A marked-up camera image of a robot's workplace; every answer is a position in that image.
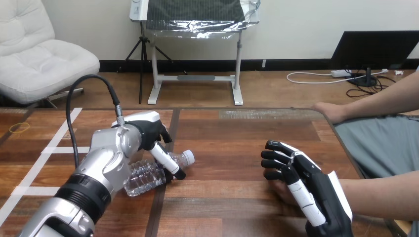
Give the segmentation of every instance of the black cable bundle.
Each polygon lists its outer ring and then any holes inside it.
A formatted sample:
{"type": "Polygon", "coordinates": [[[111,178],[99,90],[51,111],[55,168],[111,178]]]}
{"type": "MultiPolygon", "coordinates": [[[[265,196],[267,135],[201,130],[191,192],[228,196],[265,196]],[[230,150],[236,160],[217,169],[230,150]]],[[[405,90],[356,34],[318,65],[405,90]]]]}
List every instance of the black cable bundle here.
{"type": "Polygon", "coordinates": [[[67,118],[68,130],[70,132],[71,142],[73,143],[74,163],[76,165],[76,168],[79,167],[79,151],[77,149],[77,142],[76,142],[76,137],[74,135],[73,126],[71,125],[71,117],[70,117],[71,96],[73,95],[73,91],[74,91],[74,89],[76,89],[76,86],[78,86],[82,81],[84,81],[86,79],[90,79],[90,78],[97,78],[97,79],[100,79],[101,81],[103,81],[106,84],[106,86],[108,87],[108,90],[109,90],[109,93],[111,94],[112,102],[114,103],[114,105],[117,106],[120,103],[119,99],[118,99],[118,97],[115,93],[115,90],[111,86],[111,84],[106,79],[104,79],[103,77],[101,77],[99,75],[90,74],[90,75],[83,76],[83,77],[79,78],[77,81],[75,81],[74,84],[70,87],[70,90],[69,90],[68,96],[67,96],[66,118],[67,118]]]}
{"type": "MultiPolygon", "coordinates": [[[[355,77],[359,77],[359,76],[362,76],[362,75],[364,75],[364,74],[359,74],[359,71],[360,70],[358,70],[357,71],[357,73],[352,73],[351,74],[351,77],[352,78],[355,78],[355,77]]],[[[378,82],[378,85],[375,85],[375,86],[371,86],[371,87],[367,87],[367,89],[368,90],[366,90],[366,89],[362,89],[361,87],[363,87],[363,86],[356,86],[358,89],[350,89],[350,90],[348,90],[347,92],[346,92],[346,95],[348,96],[348,97],[350,97],[350,98],[357,98],[357,97],[361,97],[361,96],[366,96],[366,95],[374,95],[374,94],[376,94],[376,93],[379,93],[380,91],[382,91],[382,90],[384,90],[384,89],[386,89],[387,87],[389,87],[389,85],[384,85],[384,84],[382,84],[381,83],[381,81],[379,80],[379,79],[387,79],[387,80],[390,80],[390,81],[392,81],[393,83],[396,83],[396,81],[395,80],[393,80],[393,79],[390,79],[390,78],[388,78],[388,77],[385,77],[385,76],[376,76],[376,78],[377,78],[377,82],[378,82]],[[349,92],[350,91],[361,91],[361,92],[364,92],[364,94],[362,94],[362,95],[350,95],[349,94],[349,92]]]]}

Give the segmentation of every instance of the black tripod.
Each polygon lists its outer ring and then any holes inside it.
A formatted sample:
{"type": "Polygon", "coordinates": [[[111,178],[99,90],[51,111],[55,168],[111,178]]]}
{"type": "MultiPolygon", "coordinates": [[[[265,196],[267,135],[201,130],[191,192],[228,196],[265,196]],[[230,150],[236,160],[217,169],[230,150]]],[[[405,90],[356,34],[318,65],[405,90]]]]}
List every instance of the black tripod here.
{"type": "MultiPolygon", "coordinates": [[[[150,40],[145,37],[144,35],[144,30],[143,30],[143,23],[140,22],[140,27],[141,27],[141,36],[139,41],[137,42],[137,44],[134,46],[134,48],[131,50],[131,53],[129,53],[128,57],[125,59],[125,65],[128,64],[129,58],[131,57],[131,55],[134,53],[134,51],[137,49],[137,47],[141,44],[141,62],[140,62],[140,99],[139,99],[139,104],[141,104],[141,98],[143,95],[143,74],[144,74],[144,60],[147,62],[147,49],[145,47],[146,43],[150,43],[150,40]]],[[[174,64],[173,60],[171,58],[169,58],[169,56],[167,56],[161,49],[159,49],[156,46],[156,50],[161,53],[165,58],[167,58],[167,60],[169,61],[169,63],[174,64]]],[[[181,71],[183,71],[183,73],[185,75],[188,75],[188,73],[182,69],[181,71]]]]}

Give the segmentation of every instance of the human hand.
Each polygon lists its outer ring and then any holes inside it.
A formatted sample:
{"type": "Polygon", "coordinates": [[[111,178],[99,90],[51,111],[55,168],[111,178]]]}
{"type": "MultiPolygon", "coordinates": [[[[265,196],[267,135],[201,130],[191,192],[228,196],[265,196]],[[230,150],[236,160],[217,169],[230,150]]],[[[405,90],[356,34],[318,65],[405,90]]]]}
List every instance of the human hand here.
{"type": "MultiPolygon", "coordinates": [[[[267,172],[272,171],[273,169],[265,169],[263,175],[267,172]]],[[[279,196],[279,198],[288,205],[295,205],[297,206],[297,201],[295,200],[294,196],[291,194],[290,189],[286,185],[286,183],[282,180],[268,180],[268,184],[270,188],[279,196]]]]}
{"type": "Polygon", "coordinates": [[[349,118],[348,109],[346,107],[346,105],[318,102],[312,106],[312,109],[323,113],[329,118],[331,123],[337,124],[349,118]]]}

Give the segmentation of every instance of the white tape line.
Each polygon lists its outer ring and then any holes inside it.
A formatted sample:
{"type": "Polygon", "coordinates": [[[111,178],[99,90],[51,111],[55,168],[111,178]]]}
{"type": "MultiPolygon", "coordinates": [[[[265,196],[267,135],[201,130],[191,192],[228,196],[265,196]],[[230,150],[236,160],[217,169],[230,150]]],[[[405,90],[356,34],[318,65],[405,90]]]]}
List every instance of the white tape line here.
{"type": "Polygon", "coordinates": [[[60,187],[16,187],[13,195],[54,196],[60,187]]]}
{"type": "MultiPolygon", "coordinates": [[[[77,147],[79,154],[85,154],[89,152],[90,147],[77,147]]],[[[45,147],[42,153],[51,153],[51,154],[67,154],[73,153],[73,147],[45,147]]]]}
{"type": "MultiPolygon", "coordinates": [[[[74,120],[77,118],[77,116],[82,111],[82,108],[74,108],[73,111],[70,114],[71,123],[74,122],[74,120]]],[[[61,125],[60,129],[57,131],[57,133],[54,135],[54,137],[51,139],[47,147],[56,147],[58,143],[60,143],[61,139],[67,132],[67,121],[64,121],[63,125],[61,125]]],[[[42,167],[45,165],[48,158],[51,156],[51,153],[43,153],[40,155],[38,160],[35,162],[35,164],[32,166],[32,168],[29,170],[29,172],[26,174],[25,178],[23,178],[22,182],[18,185],[20,187],[16,192],[21,192],[21,187],[28,187],[31,185],[31,183],[35,180],[36,176],[41,171],[42,167]]],[[[4,203],[3,207],[0,209],[0,227],[3,225],[6,218],[10,215],[14,207],[17,205],[19,200],[22,198],[22,195],[12,195],[10,196],[6,203],[4,203]]]]}

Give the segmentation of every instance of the cable connector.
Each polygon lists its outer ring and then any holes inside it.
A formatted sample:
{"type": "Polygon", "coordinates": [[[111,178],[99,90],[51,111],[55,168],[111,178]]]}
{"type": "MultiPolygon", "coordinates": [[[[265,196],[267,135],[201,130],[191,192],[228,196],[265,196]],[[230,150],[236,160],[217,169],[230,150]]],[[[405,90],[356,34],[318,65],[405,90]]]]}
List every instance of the cable connector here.
{"type": "Polygon", "coordinates": [[[124,116],[122,116],[122,108],[120,105],[115,106],[115,114],[117,116],[118,126],[124,126],[124,116]]]}

